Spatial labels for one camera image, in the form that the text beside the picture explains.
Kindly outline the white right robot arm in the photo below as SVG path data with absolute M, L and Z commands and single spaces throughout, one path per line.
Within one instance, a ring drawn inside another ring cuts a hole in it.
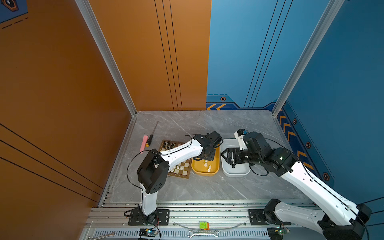
M 368 237 L 366 223 L 372 214 L 365 204 L 355 204 L 338 194 L 308 170 L 289 149 L 273 149 L 261 133 L 240 129 L 235 133 L 237 147 L 221 152 L 224 160 L 235 168 L 259 165 L 267 174 L 275 174 L 303 192 L 318 210 L 290 206 L 271 199 L 263 210 L 270 225 L 292 223 L 322 234 L 327 240 L 361 240 Z

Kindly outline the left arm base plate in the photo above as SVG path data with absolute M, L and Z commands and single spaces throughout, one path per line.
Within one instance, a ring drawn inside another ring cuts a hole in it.
M 139 207 L 124 212 L 128 218 L 129 226 L 167 226 L 170 220 L 170 210 L 156 209 L 152 214 L 146 216 Z

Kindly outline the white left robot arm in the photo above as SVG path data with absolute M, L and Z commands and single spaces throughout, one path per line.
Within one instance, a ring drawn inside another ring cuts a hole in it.
M 168 172 L 189 159 L 212 161 L 223 138 L 216 131 L 206 135 L 192 135 L 190 140 L 166 151 L 149 150 L 137 170 L 142 190 L 139 210 L 147 223 L 156 219 L 158 191 L 165 185 Z

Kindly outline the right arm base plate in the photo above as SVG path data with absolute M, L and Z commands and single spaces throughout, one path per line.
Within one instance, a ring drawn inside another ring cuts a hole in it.
M 290 222 L 280 221 L 272 212 L 265 212 L 262 209 L 250 209 L 248 210 L 249 220 L 252 226 L 258 225 L 291 225 Z

